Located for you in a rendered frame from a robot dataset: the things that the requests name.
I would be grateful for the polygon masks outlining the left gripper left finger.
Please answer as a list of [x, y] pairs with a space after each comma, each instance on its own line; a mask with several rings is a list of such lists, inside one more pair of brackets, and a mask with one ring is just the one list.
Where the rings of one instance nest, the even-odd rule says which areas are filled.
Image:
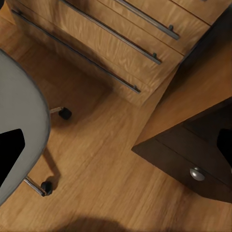
[[0, 186], [24, 148], [25, 139], [20, 128], [0, 134]]

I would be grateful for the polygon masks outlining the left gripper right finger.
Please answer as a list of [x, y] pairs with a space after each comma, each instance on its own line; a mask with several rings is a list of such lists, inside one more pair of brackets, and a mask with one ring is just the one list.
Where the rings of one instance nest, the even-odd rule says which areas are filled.
[[232, 167], [232, 130], [222, 128], [217, 139], [217, 147]]

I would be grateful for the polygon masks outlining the swivel chair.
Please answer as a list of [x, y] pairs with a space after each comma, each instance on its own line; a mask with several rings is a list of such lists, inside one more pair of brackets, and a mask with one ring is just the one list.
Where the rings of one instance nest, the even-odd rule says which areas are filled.
[[[0, 0], [0, 9], [4, 2]], [[43, 182], [40, 187], [28, 174], [44, 152], [51, 131], [50, 114], [55, 112], [65, 120], [72, 115], [62, 106], [49, 109], [27, 70], [0, 49], [0, 134], [20, 128], [25, 139], [25, 148], [0, 186], [0, 206], [23, 181], [42, 197], [52, 194], [52, 182]]]

